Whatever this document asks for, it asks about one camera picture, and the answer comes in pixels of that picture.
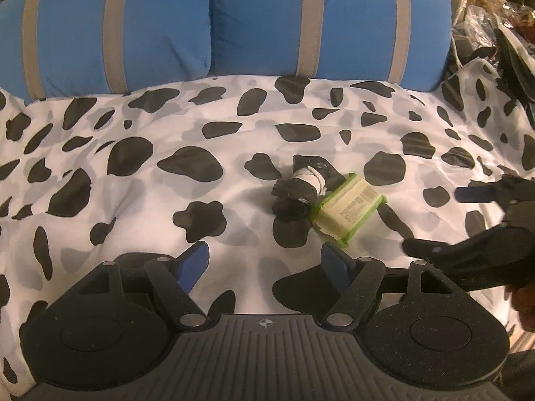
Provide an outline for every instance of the cow print fabric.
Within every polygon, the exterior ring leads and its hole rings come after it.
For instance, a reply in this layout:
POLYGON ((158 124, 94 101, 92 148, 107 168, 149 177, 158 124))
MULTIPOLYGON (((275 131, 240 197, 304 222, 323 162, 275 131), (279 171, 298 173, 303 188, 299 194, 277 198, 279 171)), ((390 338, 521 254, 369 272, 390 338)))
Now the cow print fabric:
MULTIPOLYGON (((407 267, 404 237, 458 242, 497 224, 457 186, 535 176, 535 135, 496 72, 473 60, 435 92, 386 83, 229 76, 0 113, 0 399, 34 384, 19 336, 81 277, 127 252, 177 256, 204 239, 191 292, 208 312, 325 313, 336 290, 307 220, 274 218, 296 154, 357 172, 388 198, 352 257, 407 267)), ((503 323, 503 289, 474 298, 503 323)))

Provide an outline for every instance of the crosshair logo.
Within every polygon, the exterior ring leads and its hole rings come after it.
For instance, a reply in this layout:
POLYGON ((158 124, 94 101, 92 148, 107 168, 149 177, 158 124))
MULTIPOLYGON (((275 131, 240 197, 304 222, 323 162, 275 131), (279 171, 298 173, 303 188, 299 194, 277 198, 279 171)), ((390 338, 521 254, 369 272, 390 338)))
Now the crosshair logo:
POLYGON ((265 329, 268 328, 270 325, 275 324, 273 321, 271 321, 269 318, 264 318, 263 320, 260 320, 258 322, 262 327, 265 329))

